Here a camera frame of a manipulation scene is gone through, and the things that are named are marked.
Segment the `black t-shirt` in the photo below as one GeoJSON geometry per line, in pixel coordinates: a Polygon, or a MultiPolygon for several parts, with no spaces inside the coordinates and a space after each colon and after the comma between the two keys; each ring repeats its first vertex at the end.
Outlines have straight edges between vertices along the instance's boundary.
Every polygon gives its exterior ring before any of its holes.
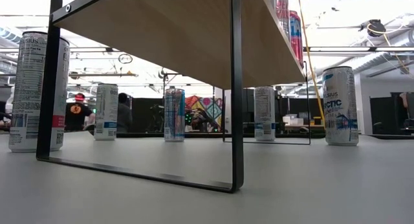
{"type": "Polygon", "coordinates": [[[92,111],[81,103],[66,104],[65,125],[68,130],[82,130],[85,117],[92,114],[92,111]]]}

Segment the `wooden shelf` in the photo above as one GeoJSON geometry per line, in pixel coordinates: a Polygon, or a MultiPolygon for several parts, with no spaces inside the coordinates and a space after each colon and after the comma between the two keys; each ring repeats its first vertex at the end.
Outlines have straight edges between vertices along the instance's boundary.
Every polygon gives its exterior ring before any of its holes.
{"type": "MultiPolygon", "coordinates": [[[[54,24],[207,84],[230,88],[230,0],[75,0],[54,24]]],[[[268,0],[242,0],[243,87],[303,82],[268,0]]]]}

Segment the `white table surface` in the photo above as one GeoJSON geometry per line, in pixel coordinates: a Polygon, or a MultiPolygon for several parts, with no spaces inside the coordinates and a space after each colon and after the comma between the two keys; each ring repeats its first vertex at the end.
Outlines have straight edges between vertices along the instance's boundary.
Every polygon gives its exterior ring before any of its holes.
{"type": "MultiPolygon", "coordinates": [[[[6,135],[0,142],[2,224],[414,223],[414,140],[245,144],[245,185],[236,194],[39,162],[11,153],[6,135]]],[[[69,133],[51,156],[226,182],[230,147],[221,139],[165,145],[69,133]]]]}

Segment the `aluminum can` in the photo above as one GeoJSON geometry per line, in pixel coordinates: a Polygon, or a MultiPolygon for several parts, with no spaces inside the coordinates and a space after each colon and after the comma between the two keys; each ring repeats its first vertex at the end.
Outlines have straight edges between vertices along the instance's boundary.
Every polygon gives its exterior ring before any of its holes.
{"type": "Polygon", "coordinates": [[[254,137],[256,140],[273,141],[276,123],[274,89],[271,86],[254,89],[254,137]]]}
{"type": "Polygon", "coordinates": [[[95,140],[115,140],[118,118],[118,86],[98,84],[96,91],[95,140]]]}
{"type": "MultiPolygon", "coordinates": [[[[13,152],[36,151],[46,44],[47,34],[33,31],[24,32],[19,43],[12,126],[8,143],[13,152]]],[[[60,38],[50,138],[51,151],[63,146],[70,55],[68,41],[60,38]]]]}
{"type": "Polygon", "coordinates": [[[185,97],[183,89],[166,90],[164,101],[164,140],[166,142],[184,141],[185,97]]]}
{"type": "Polygon", "coordinates": [[[303,68],[302,29],[300,17],[296,11],[290,11],[290,44],[296,59],[303,68]]]}
{"type": "Polygon", "coordinates": [[[358,121],[354,73],[351,67],[333,67],[323,74],[323,110],[326,141],[330,145],[356,146],[358,121]]]}
{"type": "Polygon", "coordinates": [[[270,2],[286,37],[290,40],[289,0],[270,0],[270,2]]]}

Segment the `white can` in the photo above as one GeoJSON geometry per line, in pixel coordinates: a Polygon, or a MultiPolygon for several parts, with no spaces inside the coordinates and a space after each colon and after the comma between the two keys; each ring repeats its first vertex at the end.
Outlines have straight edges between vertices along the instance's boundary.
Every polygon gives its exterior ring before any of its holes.
{"type": "Polygon", "coordinates": [[[323,72],[323,109],[326,142],[356,146],[358,121],[354,73],[351,67],[333,67],[323,72]]]}
{"type": "Polygon", "coordinates": [[[96,92],[95,140],[115,140],[118,118],[118,86],[98,84],[96,92]]]}
{"type": "Polygon", "coordinates": [[[274,89],[271,86],[254,89],[254,137],[256,140],[273,141],[276,123],[274,89]]]}
{"type": "MultiPolygon", "coordinates": [[[[47,34],[44,32],[24,32],[20,40],[12,126],[8,143],[12,152],[36,151],[46,44],[47,34]]],[[[69,43],[61,38],[50,140],[51,151],[63,146],[69,58],[69,43]]]]}

